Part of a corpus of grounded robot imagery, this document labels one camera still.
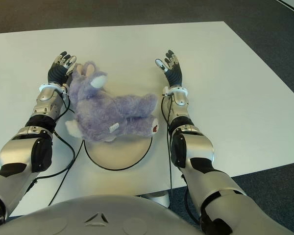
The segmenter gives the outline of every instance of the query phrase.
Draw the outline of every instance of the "robot forearm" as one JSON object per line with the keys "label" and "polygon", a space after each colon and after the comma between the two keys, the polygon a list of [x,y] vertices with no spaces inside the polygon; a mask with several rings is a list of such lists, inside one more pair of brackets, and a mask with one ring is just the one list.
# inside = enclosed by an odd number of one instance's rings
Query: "robot forearm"
{"label": "robot forearm", "polygon": [[[187,90],[181,86],[178,60],[172,51],[166,56],[169,68],[159,59],[156,64],[170,85],[170,89],[164,90],[162,110],[171,136],[171,161],[183,173],[201,216],[203,232],[209,235],[293,234],[269,218],[226,173],[213,168],[213,146],[193,124],[187,111]],[[180,75],[172,79],[172,74]]]}
{"label": "robot forearm", "polygon": [[[68,67],[75,62],[75,57],[65,58],[64,55],[57,57],[50,70],[59,67],[63,70],[68,62]],[[59,81],[66,81],[62,76],[67,70],[63,70],[61,77],[52,76],[54,73],[50,77],[49,74],[49,83],[40,87],[29,121],[0,152],[0,224],[16,208],[38,173],[51,165],[52,134],[60,117],[62,96],[69,87]]]}

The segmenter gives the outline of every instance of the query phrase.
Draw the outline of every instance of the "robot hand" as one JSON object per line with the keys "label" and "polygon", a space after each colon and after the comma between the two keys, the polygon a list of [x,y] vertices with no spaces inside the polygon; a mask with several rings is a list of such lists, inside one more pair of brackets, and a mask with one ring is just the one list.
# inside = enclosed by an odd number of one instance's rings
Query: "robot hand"
{"label": "robot hand", "polygon": [[67,80],[71,72],[67,72],[75,61],[76,56],[70,56],[66,51],[58,55],[48,71],[48,82],[58,83],[60,86],[62,86],[63,83],[69,85],[71,82],[67,82]]}
{"label": "robot hand", "polygon": [[171,50],[166,53],[166,56],[165,62],[169,67],[160,59],[156,59],[156,65],[164,72],[170,87],[182,86],[182,71],[177,56]]}

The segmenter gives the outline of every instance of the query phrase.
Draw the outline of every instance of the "white tabletop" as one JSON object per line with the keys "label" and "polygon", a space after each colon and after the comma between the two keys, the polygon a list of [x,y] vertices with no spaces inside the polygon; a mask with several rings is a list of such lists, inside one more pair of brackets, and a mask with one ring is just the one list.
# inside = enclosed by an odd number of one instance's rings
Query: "white tabletop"
{"label": "white tabletop", "polygon": [[[189,90],[193,122],[212,141],[214,167],[230,176],[294,163],[294,94],[225,23],[178,23],[91,27],[0,34],[0,149],[27,122],[38,87],[57,53],[78,62],[94,60],[108,73],[113,94],[155,93],[167,85],[154,60],[167,49],[178,56],[183,85]],[[170,187],[166,127],[146,157],[124,171],[107,171],[82,151],[54,202],[91,194],[143,194]],[[64,121],[57,132],[77,150],[81,140],[68,135]],[[64,168],[71,152],[54,138],[52,166]],[[63,175],[41,180],[12,215],[45,207]],[[173,186],[184,186],[173,168]]]}

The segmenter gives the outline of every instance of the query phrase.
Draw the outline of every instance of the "gray carpet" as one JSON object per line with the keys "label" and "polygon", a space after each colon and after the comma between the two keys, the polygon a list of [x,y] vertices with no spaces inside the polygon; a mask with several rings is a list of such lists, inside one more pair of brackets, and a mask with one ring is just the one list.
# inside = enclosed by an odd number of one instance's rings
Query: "gray carpet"
{"label": "gray carpet", "polygon": [[[275,0],[0,0],[0,33],[207,21],[225,21],[294,92],[294,12]],[[294,164],[234,179],[294,231]],[[174,190],[171,209],[191,222],[184,190]]]}

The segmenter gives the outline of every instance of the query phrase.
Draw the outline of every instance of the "plush toy head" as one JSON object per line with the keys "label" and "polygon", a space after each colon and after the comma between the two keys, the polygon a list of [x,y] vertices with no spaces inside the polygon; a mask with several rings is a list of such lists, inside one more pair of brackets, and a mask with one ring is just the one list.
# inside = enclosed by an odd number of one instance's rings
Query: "plush toy head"
{"label": "plush toy head", "polygon": [[98,71],[94,62],[77,64],[72,76],[69,95],[75,120],[65,123],[72,136],[112,141],[126,134],[150,137],[158,131],[158,120],[151,115],[158,100],[154,94],[112,97],[102,88],[106,73]]}

